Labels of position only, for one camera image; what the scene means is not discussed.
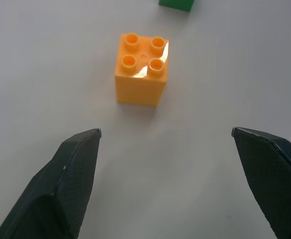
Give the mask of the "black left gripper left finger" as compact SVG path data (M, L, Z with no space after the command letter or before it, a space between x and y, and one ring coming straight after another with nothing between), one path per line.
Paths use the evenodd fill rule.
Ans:
M90 200L101 129L66 139L30 180L0 226L0 239L77 239Z

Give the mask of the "green building block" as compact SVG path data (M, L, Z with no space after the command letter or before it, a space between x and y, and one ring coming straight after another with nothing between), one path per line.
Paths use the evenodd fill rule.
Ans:
M159 0L159 5L190 12L195 0Z

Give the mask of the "orange studded building block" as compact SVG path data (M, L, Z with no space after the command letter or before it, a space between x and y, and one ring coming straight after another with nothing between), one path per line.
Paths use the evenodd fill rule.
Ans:
M156 107L168 82L169 40L121 35L114 71L116 101Z

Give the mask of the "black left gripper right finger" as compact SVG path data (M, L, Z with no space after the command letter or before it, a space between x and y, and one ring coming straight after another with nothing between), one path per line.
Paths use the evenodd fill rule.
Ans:
M282 137L234 127L248 185L278 239L291 239L291 143Z

